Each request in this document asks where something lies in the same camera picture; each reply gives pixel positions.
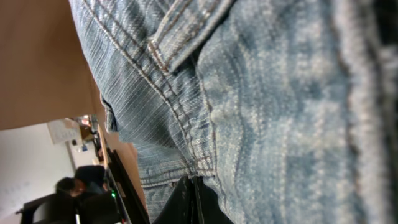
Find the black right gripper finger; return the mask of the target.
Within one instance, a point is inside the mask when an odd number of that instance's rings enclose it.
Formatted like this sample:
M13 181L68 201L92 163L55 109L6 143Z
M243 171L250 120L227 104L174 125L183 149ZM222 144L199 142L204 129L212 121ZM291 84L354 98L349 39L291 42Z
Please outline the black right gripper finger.
M154 224L233 224L202 177L182 177Z

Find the light blue denim shorts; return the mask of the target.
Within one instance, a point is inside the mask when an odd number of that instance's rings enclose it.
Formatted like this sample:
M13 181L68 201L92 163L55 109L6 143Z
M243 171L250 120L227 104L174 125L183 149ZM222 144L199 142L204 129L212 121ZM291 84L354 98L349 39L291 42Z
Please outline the light blue denim shorts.
M72 0L149 220L397 222L397 2Z

